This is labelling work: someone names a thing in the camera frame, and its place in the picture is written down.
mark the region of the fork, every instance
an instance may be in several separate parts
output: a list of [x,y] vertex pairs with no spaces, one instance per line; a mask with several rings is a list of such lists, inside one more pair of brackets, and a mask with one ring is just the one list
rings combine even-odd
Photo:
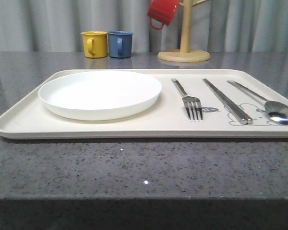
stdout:
[[202,104],[201,104],[200,99],[198,99],[197,97],[189,96],[176,78],[172,78],[171,80],[178,87],[178,89],[184,96],[182,98],[182,101],[187,111],[189,120],[199,121],[198,112],[200,114],[201,120],[203,120],[203,110],[202,110]]

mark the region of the wooden mug stand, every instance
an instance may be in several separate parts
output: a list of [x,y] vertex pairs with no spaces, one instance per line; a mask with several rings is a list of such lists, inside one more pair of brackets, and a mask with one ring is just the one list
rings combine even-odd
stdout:
[[190,34],[192,22],[192,7],[204,3],[208,0],[184,0],[180,2],[183,7],[182,29],[181,29],[181,42],[180,49],[170,49],[160,51],[158,58],[166,61],[175,62],[200,62],[210,59],[210,54],[203,50],[190,49]]

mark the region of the spoon handle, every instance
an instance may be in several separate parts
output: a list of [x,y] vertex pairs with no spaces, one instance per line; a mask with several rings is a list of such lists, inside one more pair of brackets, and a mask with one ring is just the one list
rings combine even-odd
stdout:
[[233,86],[237,87],[238,89],[243,89],[245,91],[248,91],[250,93],[252,93],[253,95],[259,97],[260,99],[264,100],[265,102],[268,101],[268,99],[264,98],[263,96],[259,95],[258,93],[254,92],[253,90],[250,90],[249,88],[245,87],[244,85],[241,85],[240,83],[236,82],[236,81],[232,81],[232,80],[228,80],[228,83],[232,84]]

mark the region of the cup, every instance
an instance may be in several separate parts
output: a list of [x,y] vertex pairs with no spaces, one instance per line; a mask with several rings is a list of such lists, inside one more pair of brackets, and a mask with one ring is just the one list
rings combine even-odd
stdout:
[[[179,0],[152,0],[147,15],[150,17],[149,23],[156,30],[162,30],[164,25],[169,25],[178,8]],[[161,27],[155,27],[152,19],[162,23]]]
[[103,58],[108,56],[108,40],[105,31],[82,32],[84,54],[88,58]]
[[109,56],[113,58],[129,58],[132,50],[130,31],[108,31]]

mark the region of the stainless steel cutlery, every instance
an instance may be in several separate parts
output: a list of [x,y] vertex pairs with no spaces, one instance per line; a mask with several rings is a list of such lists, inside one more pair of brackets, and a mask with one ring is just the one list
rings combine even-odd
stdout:
[[228,80],[227,82],[232,84],[236,88],[244,92],[251,93],[255,95],[256,97],[260,98],[261,100],[265,101],[264,109],[265,109],[266,114],[270,117],[270,119],[280,125],[288,126],[288,106],[287,105],[281,102],[270,101],[236,81]]
[[223,92],[215,87],[210,81],[207,79],[203,79],[203,81],[241,124],[247,125],[253,123],[253,119],[249,115],[247,115],[239,106],[237,106],[232,100],[223,94]]
[[176,78],[172,78],[171,80],[178,87],[181,94],[183,95],[182,101],[187,111],[189,120],[199,121],[199,115],[200,115],[200,119],[203,120],[203,111],[202,111],[201,101],[197,97],[189,96]]

